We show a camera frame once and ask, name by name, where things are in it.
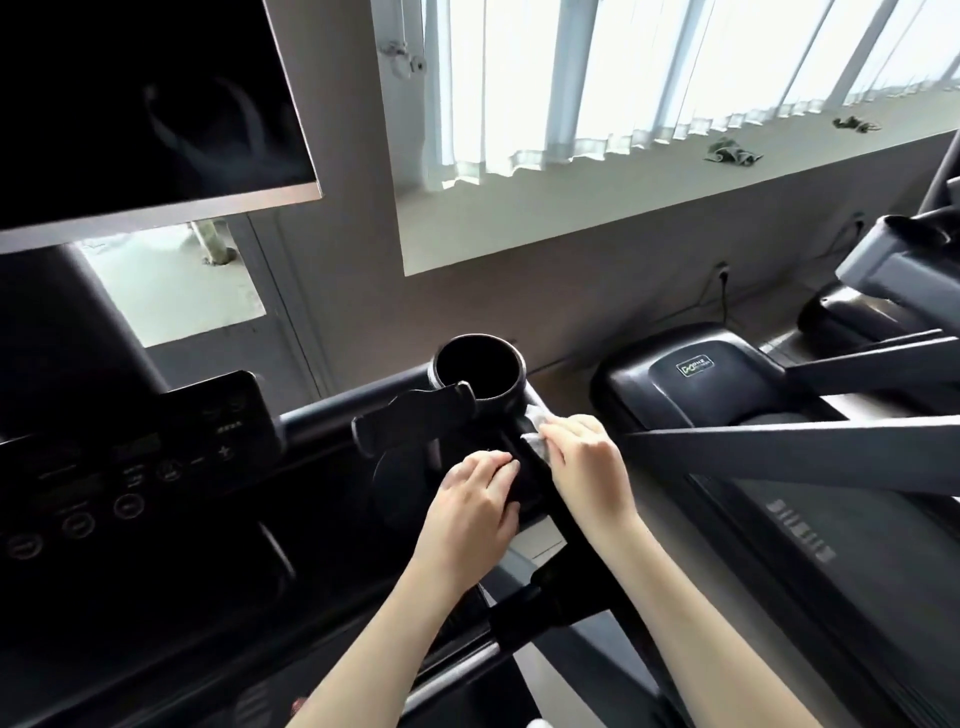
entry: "power cord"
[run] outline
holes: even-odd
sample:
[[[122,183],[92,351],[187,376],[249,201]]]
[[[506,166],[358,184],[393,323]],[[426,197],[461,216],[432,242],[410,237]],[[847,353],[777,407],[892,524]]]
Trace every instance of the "power cord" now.
[[[727,281],[730,279],[730,271],[720,271],[717,276],[720,279],[720,305],[723,308],[723,325],[727,325]]]

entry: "hand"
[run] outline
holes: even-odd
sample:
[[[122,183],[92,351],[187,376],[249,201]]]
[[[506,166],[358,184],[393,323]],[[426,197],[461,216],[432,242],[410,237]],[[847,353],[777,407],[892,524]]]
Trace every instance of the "hand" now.
[[[454,600],[476,585],[516,535],[520,504],[506,503],[519,469],[509,452],[499,450],[475,452],[451,468],[427,511],[408,570],[439,580]]]
[[[623,457],[599,420],[550,415],[540,434],[550,451],[553,482],[594,548],[637,518]]]

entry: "display screen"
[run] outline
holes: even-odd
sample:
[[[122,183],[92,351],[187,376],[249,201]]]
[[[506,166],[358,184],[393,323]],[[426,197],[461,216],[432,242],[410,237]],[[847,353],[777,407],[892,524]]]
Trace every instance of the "display screen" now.
[[[160,436],[152,432],[145,437],[115,447],[113,449],[113,460],[118,463],[125,463],[128,460],[153,454],[159,451],[161,447]]]
[[[104,479],[99,473],[74,480],[59,488],[40,493],[32,499],[32,505],[42,511],[56,511],[65,505],[97,497],[104,492]]]
[[[0,230],[316,182],[263,0],[26,3],[0,25]]]

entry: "left hand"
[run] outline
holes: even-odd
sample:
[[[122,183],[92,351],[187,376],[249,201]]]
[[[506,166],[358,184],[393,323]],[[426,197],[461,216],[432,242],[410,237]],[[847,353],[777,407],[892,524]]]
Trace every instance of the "left hand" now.
[[[454,600],[476,585],[516,535],[520,504],[507,505],[507,495],[519,466],[509,452],[481,450],[451,468],[427,511],[408,570],[439,580]]]

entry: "forearm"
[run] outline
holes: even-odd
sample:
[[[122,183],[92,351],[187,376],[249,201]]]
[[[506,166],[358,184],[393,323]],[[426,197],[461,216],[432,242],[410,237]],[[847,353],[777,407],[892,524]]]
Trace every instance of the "forearm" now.
[[[698,728],[818,725],[639,518],[594,547],[646,622]]]
[[[289,728],[393,728],[427,649],[457,595],[408,569]]]

